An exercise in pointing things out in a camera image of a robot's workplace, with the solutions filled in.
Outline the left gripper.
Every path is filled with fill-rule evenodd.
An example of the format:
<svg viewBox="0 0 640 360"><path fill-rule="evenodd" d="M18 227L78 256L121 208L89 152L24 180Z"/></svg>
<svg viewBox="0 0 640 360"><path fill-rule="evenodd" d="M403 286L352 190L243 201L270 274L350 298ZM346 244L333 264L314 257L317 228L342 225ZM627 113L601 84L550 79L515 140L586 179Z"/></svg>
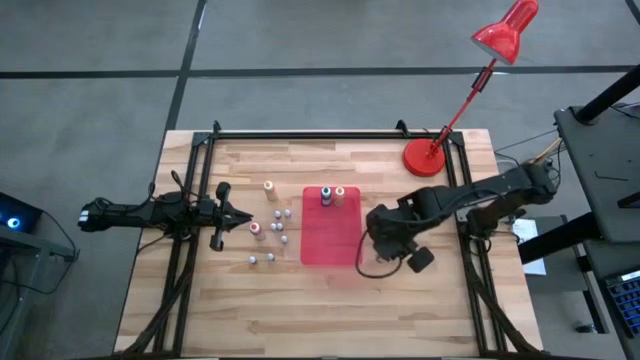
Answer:
<svg viewBox="0 0 640 360"><path fill-rule="evenodd" d="M221 182L217 186L215 199L211 198L215 201L217 207L211 217L201 216L198 212L197 205L197 225L215 228L214 234L211 236L209 244L209 247L214 251L223 250L224 241L222 240L222 232L226 229L228 213L230 216L234 217L228 220L228 231L231 231L240 225L252 222L253 215L250 213L238 210L233 206L229 206L228 211L226 210L230 191L231 185L227 182Z"/></svg>

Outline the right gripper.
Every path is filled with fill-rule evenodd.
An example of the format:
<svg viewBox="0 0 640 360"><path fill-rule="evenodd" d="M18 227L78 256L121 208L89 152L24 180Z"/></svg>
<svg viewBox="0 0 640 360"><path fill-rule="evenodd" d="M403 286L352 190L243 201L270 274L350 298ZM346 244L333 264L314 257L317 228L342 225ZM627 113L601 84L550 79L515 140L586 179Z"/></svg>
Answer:
<svg viewBox="0 0 640 360"><path fill-rule="evenodd" d="M417 251L415 234L409 228L413 220L413 213L404 205L389 209L380 204L366 215L368 234L379 258L402 260Z"/></svg>

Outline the pink translucent plastic bin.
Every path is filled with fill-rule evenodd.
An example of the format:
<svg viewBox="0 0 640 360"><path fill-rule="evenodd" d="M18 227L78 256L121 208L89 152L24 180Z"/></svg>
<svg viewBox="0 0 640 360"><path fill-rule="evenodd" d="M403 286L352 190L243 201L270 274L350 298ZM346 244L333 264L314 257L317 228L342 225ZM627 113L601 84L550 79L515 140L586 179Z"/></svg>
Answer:
<svg viewBox="0 0 640 360"><path fill-rule="evenodd" d="M353 266L364 232L360 189L344 187L341 206L323 206L318 186L306 187L302 195L301 262L305 266Z"/></svg>

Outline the white paper sheet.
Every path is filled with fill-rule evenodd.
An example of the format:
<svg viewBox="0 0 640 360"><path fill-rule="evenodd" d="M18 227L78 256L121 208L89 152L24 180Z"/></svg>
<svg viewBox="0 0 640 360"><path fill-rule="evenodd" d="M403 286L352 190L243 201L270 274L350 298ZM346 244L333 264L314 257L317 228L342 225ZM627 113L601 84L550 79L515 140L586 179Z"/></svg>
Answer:
<svg viewBox="0 0 640 360"><path fill-rule="evenodd" d="M512 225L512 232L517 235L517 243L521 245L538 235L536 221L532 219L517 219ZM523 269L526 275L546 275L546 267L543 259L523 264Z"/></svg>

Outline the black slanted beam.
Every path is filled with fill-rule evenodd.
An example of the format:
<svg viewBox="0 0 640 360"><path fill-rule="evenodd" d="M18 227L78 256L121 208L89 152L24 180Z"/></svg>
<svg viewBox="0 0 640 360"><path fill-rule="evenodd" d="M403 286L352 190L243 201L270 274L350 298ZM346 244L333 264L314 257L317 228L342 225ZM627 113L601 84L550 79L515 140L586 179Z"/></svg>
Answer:
<svg viewBox="0 0 640 360"><path fill-rule="evenodd" d="M602 238L592 212L577 217L518 246L522 264L528 264L586 240Z"/></svg>

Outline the grey metal stand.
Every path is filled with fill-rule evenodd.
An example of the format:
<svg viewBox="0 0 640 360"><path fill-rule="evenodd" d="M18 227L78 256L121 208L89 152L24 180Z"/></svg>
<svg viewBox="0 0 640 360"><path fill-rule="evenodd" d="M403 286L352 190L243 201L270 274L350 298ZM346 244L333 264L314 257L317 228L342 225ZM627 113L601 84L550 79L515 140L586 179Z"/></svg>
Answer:
<svg viewBox="0 0 640 360"><path fill-rule="evenodd" d="M55 244L34 235L0 226L0 245L14 254L33 259L29 277L25 284L19 282L18 267L14 267L15 281L5 282L15 292L15 302L2 326L0 326L0 360L12 360L24 333L26 318L33 298L37 294L51 294L53 290L40 290L39 285L45 274L46 261L58 256L71 264L76 259L76 251L68 245Z"/></svg>

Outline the black computer with blue light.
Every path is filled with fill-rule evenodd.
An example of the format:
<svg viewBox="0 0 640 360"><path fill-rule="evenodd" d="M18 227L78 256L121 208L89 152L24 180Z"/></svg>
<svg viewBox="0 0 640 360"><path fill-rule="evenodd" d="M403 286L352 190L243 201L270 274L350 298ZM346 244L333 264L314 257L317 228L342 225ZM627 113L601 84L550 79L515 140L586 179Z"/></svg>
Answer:
<svg viewBox="0 0 640 360"><path fill-rule="evenodd" d="M0 192L0 225L10 230L32 234L43 211Z"/></svg>

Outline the grey keyboard tray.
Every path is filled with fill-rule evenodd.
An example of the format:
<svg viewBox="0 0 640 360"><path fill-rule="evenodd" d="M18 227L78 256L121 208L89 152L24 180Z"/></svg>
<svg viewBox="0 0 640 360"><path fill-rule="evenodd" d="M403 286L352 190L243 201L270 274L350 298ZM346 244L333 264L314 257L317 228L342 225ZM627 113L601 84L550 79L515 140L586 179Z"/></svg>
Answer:
<svg viewBox="0 0 640 360"><path fill-rule="evenodd" d="M640 243L615 245L593 240L585 241L582 245L586 254L578 259L580 269L594 275L603 297L604 309L611 318L612 330L618 337L626 359L640 360L640 337L631 339L626 336L605 285L608 277L640 268Z"/></svg>

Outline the red desk lamp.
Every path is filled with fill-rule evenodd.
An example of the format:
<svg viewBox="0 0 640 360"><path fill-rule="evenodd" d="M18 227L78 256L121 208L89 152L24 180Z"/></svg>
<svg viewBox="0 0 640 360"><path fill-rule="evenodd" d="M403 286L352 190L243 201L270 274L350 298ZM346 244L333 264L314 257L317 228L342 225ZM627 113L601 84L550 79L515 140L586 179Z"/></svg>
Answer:
<svg viewBox="0 0 640 360"><path fill-rule="evenodd" d="M445 166L444 143L450 137L454 125L464 114L473 99L480 94L490 80L497 62L513 65L520 52L521 34L539 11L538 0L515 0L500 21L476 31L472 42L491 56L491 61L483 67L474 80L465 102L457 110L451 121L445 125L440 135L434 139L416 139L404 148L402 160L405 168L413 175L431 177Z"/></svg>

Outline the dark grey desk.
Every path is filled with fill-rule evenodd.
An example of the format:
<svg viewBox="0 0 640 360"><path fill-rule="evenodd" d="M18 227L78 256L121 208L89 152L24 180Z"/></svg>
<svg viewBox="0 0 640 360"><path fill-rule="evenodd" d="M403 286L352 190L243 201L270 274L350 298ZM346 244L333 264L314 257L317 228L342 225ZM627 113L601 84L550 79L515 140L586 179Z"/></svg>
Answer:
<svg viewBox="0 0 640 360"><path fill-rule="evenodd" d="M619 206L640 193L640 120L609 109L589 126L570 108L554 118L603 237L640 242L640 200L633 208Z"/></svg>

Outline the backlit keyboard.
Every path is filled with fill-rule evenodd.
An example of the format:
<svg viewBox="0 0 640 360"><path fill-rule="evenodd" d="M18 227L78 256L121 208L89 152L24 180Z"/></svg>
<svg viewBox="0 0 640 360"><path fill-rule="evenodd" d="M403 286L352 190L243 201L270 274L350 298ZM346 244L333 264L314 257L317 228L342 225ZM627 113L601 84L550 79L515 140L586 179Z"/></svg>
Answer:
<svg viewBox="0 0 640 360"><path fill-rule="evenodd" d="M626 336L640 337L640 268L608 277L605 285Z"/></svg>

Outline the black round pole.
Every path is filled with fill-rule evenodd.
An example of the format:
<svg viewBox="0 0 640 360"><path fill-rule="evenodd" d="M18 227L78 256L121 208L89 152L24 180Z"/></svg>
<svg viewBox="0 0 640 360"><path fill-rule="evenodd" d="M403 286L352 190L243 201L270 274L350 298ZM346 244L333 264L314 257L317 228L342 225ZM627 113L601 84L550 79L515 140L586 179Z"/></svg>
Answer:
<svg viewBox="0 0 640 360"><path fill-rule="evenodd" d="M575 114L576 120L583 125L595 125L601 113L638 87L640 87L640 64L580 108Z"/></svg>

